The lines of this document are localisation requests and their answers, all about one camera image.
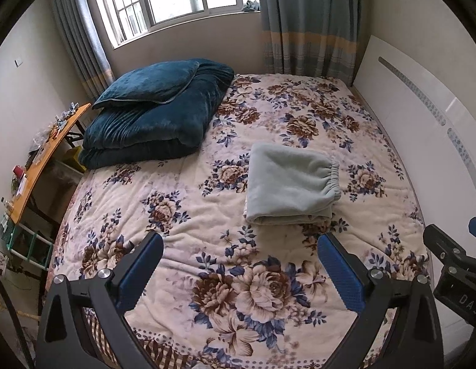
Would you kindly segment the grey-blue curtain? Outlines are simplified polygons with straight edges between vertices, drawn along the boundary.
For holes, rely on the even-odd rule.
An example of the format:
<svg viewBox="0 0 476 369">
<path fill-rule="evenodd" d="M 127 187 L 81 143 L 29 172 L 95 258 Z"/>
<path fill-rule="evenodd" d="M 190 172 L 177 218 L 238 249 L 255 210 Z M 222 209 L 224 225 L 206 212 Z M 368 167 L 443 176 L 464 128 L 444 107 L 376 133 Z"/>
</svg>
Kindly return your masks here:
<svg viewBox="0 0 476 369">
<path fill-rule="evenodd" d="M 54 20 L 88 97 L 95 101 L 115 81 L 87 0 L 50 0 Z"/>
<path fill-rule="evenodd" d="M 362 0 L 260 0 L 266 73 L 351 84 Z"/>
</svg>

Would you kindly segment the light green fleece pants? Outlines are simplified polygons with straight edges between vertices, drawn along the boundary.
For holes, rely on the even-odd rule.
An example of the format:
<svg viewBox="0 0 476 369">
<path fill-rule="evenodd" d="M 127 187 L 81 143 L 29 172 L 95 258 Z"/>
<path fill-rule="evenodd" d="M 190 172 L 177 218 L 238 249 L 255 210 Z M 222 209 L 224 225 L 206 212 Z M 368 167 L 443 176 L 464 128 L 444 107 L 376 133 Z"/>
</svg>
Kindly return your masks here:
<svg viewBox="0 0 476 369">
<path fill-rule="evenodd" d="M 257 142 L 250 151 L 245 219 L 293 225 L 331 219 L 341 198 L 339 164 L 322 153 Z"/>
</svg>

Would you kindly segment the left grey-blue curtain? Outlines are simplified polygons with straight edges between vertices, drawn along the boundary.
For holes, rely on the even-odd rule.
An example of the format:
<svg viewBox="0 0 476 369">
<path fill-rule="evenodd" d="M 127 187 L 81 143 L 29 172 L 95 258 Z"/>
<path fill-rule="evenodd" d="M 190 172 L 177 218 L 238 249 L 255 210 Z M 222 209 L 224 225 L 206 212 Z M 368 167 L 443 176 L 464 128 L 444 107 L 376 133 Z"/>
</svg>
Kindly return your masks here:
<svg viewBox="0 0 476 369">
<path fill-rule="evenodd" d="M 54 20 L 88 97 L 95 101 L 115 81 L 87 0 L 50 0 Z"/>
</svg>

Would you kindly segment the floral fleece bed blanket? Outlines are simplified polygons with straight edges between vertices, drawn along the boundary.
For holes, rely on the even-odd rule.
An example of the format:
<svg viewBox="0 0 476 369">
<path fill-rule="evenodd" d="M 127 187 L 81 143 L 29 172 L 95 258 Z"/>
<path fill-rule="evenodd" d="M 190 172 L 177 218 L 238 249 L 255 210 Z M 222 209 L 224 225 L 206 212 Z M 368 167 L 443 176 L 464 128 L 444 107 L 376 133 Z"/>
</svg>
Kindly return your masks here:
<svg viewBox="0 0 476 369">
<path fill-rule="evenodd" d="M 250 150 L 275 142 L 340 165 L 340 200 L 316 224 L 245 220 Z M 164 256 L 126 319 L 160 368 L 319 368 L 348 311 L 317 256 L 331 232 L 368 268 L 427 274 L 423 220 L 394 149 L 333 78 L 239 75 L 199 152 L 87 172 L 61 223 L 49 274 L 90 278 L 149 231 Z"/>
</svg>

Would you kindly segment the white bed headboard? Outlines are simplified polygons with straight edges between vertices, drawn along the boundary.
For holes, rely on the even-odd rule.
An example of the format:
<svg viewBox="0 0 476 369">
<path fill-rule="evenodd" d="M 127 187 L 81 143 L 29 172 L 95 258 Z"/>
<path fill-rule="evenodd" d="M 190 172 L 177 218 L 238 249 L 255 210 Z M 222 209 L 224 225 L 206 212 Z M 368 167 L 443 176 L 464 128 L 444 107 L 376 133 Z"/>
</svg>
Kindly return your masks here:
<svg viewBox="0 0 476 369">
<path fill-rule="evenodd" d="M 354 87 L 395 146 L 425 224 L 476 258 L 476 121 L 445 84 L 414 59 L 371 37 Z"/>
</svg>

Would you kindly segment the red cup on table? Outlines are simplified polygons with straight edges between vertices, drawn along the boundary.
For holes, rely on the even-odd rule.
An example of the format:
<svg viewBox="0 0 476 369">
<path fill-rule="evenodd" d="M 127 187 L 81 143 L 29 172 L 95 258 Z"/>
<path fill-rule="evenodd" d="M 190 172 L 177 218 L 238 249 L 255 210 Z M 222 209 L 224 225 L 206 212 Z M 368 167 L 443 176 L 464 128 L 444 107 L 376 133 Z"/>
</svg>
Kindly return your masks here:
<svg viewBox="0 0 476 369">
<path fill-rule="evenodd" d="M 25 176 L 25 168 L 20 165 L 16 165 L 13 168 L 13 174 L 20 181 L 23 176 Z"/>
</svg>

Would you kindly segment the yellow box under table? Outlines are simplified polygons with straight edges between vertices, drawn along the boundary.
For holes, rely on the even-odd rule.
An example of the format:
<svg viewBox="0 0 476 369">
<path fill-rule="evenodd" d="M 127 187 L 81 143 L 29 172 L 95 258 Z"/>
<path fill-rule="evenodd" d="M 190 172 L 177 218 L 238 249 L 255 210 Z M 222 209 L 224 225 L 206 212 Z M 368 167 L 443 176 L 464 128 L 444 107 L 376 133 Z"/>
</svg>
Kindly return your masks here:
<svg viewBox="0 0 476 369">
<path fill-rule="evenodd" d="M 86 171 L 86 167 L 80 163 L 80 153 L 82 148 L 80 146 L 76 146 L 74 148 L 69 149 L 65 152 L 62 157 L 62 162 L 74 170 L 84 173 Z"/>
</svg>

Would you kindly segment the right grey-blue curtain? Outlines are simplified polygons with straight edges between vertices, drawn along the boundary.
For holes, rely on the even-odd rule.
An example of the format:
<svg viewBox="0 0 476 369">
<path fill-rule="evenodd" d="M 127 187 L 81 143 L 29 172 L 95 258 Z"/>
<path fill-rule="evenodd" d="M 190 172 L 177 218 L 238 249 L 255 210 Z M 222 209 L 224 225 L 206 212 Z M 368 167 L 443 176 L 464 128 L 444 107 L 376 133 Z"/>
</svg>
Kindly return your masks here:
<svg viewBox="0 0 476 369">
<path fill-rule="evenodd" d="M 266 73 L 351 84 L 362 0 L 260 0 Z"/>
</svg>

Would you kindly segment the folded dark teal duvet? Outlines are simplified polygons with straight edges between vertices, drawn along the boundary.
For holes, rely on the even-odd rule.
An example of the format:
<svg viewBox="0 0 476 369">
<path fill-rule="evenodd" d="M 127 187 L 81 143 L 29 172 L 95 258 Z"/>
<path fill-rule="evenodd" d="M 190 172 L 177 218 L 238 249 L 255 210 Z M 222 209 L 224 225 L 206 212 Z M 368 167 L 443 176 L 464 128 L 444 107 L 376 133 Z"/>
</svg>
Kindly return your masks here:
<svg viewBox="0 0 476 369">
<path fill-rule="evenodd" d="M 80 163 L 89 169 L 188 156 L 199 150 L 231 82 L 231 67 L 204 58 L 173 101 L 102 108 L 85 131 Z"/>
</svg>

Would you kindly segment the green white metal rack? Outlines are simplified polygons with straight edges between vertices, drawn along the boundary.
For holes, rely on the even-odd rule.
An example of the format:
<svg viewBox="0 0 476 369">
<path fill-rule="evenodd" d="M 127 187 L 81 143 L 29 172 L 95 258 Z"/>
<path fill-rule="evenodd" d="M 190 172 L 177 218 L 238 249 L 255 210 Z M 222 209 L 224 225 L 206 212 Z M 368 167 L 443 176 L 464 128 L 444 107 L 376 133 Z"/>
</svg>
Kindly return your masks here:
<svg viewBox="0 0 476 369">
<path fill-rule="evenodd" d="M 49 269 L 54 242 L 40 231 L 34 232 L 23 223 L 14 224 L 4 215 L 0 236 L 10 254 L 44 271 Z"/>
</svg>

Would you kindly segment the orange wooden side table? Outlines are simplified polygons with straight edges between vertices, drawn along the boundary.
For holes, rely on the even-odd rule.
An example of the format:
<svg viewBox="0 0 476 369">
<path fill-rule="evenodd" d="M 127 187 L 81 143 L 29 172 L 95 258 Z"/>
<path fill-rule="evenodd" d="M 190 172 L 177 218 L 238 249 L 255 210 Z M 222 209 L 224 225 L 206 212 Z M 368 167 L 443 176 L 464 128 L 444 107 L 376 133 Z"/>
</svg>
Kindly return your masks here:
<svg viewBox="0 0 476 369">
<path fill-rule="evenodd" d="M 66 141 L 68 144 L 73 144 L 74 142 L 80 141 L 84 137 L 84 127 L 80 123 L 80 119 L 84 116 L 85 113 L 91 108 L 90 103 L 86 103 L 83 106 L 80 106 L 77 111 L 67 119 L 66 125 L 61 128 L 55 137 L 49 139 L 45 147 L 40 150 L 37 154 L 38 158 L 34 159 L 34 162 L 30 167 L 25 171 L 25 175 L 22 177 L 19 182 L 19 194 L 12 198 L 12 208 L 9 213 L 9 217 L 14 222 L 14 224 L 19 223 L 27 203 L 32 195 L 34 187 L 40 175 L 45 169 L 47 163 L 54 155 L 55 151 L 58 149 L 61 142 Z"/>
</svg>

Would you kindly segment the dark teal pillow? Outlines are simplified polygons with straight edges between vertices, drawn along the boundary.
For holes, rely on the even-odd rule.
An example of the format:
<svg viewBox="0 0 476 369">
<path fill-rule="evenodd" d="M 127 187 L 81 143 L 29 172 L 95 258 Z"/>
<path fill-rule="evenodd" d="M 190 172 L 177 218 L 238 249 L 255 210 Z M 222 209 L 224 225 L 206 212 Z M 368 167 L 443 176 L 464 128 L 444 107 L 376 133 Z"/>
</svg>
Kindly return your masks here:
<svg viewBox="0 0 476 369">
<path fill-rule="evenodd" d="M 92 108 L 125 107 L 132 103 L 162 105 L 173 101 L 194 79 L 196 60 L 159 62 L 137 68 L 116 79 L 94 102 Z"/>
</svg>

